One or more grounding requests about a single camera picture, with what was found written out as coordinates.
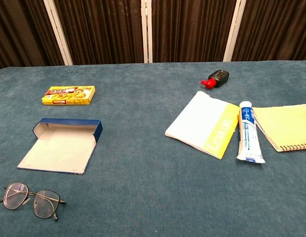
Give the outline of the blue cardboard box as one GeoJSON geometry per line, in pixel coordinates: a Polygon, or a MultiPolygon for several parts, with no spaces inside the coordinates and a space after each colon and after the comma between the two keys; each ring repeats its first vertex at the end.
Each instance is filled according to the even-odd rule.
{"type": "Polygon", "coordinates": [[[19,169],[83,174],[103,131],[96,119],[42,118],[19,169]]]}

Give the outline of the wire-rimmed eyeglasses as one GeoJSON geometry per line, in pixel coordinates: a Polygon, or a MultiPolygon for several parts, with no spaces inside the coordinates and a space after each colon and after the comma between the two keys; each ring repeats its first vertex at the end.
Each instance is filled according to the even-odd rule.
{"type": "Polygon", "coordinates": [[[41,219],[53,217],[54,221],[58,221],[57,209],[59,205],[67,204],[61,200],[58,193],[52,190],[40,190],[37,192],[30,191],[29,187],[21,182],[10,183],[4,188],[5,192],[0,202],[7,209],[15,210],[22,205],[25,205],[33,199],[33,211],[35,215],[41,219]]]}

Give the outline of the blue velvet table cover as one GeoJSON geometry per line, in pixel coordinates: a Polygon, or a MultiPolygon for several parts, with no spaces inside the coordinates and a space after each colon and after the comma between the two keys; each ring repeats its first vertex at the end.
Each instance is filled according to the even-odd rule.
{"type": "Polygon", "coordinates": [[[0,69],[0,198],[13,182],[67,202],[41,219],[33,199],[0,202],[0,237],[306,237],[306,150],[279,153],[259,133],[266,162],[237,160],[234,133],[219,160],[164,135],[201,80],[208,94],[257,107],[306,103],[306,61],[9,67],[0,69]],[[89,105],[44,105],[52,86],[95,86],[89,105]],[[99,119],[83,175],[21,170],[41,118],[99,119]]]}

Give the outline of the white and yellow notebook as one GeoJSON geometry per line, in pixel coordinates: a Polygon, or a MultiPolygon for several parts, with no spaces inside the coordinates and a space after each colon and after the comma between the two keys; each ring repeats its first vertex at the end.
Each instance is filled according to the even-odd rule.
{"type": "Polygon", "coordinates": [[[198,91],[167,128],[165,136],[222,159],[238,124],[239,110],[234,104],[198,91]]]}

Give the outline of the black bottle with red cap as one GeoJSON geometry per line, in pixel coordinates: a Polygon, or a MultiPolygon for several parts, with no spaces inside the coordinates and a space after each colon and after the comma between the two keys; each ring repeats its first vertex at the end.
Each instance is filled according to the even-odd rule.
{"type": "Polygon", "coordinates": [[[207,80],[202,80],[200,83],[204,85],[207,89],[220,87],[228,81],[229,75],[229,72],[225,70],[217,70],[211,75],[209,75],[207,80]]]}

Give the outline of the yellow curry roux box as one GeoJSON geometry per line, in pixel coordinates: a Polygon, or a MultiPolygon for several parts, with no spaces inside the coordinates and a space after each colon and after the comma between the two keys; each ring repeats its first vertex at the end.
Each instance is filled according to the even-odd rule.
{"type": "Polygon", "coordinates": [[[52,86],[42,97],[44,105],[89,105],[95,86],[52,86]]]}

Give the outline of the white and blue toothpaste tube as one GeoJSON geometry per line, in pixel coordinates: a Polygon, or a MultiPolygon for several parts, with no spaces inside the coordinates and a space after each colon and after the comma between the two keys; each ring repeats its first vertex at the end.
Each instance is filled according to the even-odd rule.
{"type": "Polygon", "coordinates": [[[248,162],[265,163],[260,149],[252,104],[249,101],[243,101],[239,106],[240,142],[236,158],[248,162]]]}

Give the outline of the brown pleated curtain panel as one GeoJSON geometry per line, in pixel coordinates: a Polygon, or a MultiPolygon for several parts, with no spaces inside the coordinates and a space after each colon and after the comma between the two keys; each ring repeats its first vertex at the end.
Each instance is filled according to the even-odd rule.
{"type": "Polygon", "coordinates": [[[306,0],[247,0],[232,60],[306,60],[306,0]]]}
{"type": "Polygon", "coordinates": [[[0,0],[0,69],[63,64],[43,0],[0,0]]]}
{"type": "Polygon", "coordinates": [[[141,0],[54,0],[75,65],[142,63],[141,0]]]}
{"type": "Polygon", "coordinates": [[[236,0],[152,0],[153,62],[222,61],[236,0]]]}

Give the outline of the yellow spiral-bound notepad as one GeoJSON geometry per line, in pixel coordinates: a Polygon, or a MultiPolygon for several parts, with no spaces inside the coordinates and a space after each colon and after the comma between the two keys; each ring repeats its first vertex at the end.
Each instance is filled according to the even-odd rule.
{"type": "Polygon", "coordinates": [[[278,152],[306,150],[306,104],[253,108],[258,127],[278,152]]]}

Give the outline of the white screen frame post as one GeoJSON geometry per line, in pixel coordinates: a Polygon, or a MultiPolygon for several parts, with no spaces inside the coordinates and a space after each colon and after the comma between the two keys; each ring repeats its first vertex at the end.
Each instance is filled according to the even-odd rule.
{"type": "Polygon", "coordinates": [[[247,0],[236,0],[236,5],[233,12],[232,22],[230,25],[229,36],[225,48],[223,62],[230,62],[232,60],[234,47],[236,44],[243,12],[245,9],[247,0]]]}
{"type": "Polygon", "coordinates": [[[144,63],[153,62],[152,0],[141,0],[144,63]]]}
{"type": "Polygon", "coordinates": [[[66,66],[72,66],[73,61],[64,35],[62,24],[54,0],[43,0],[62,59],[66,66]]]}

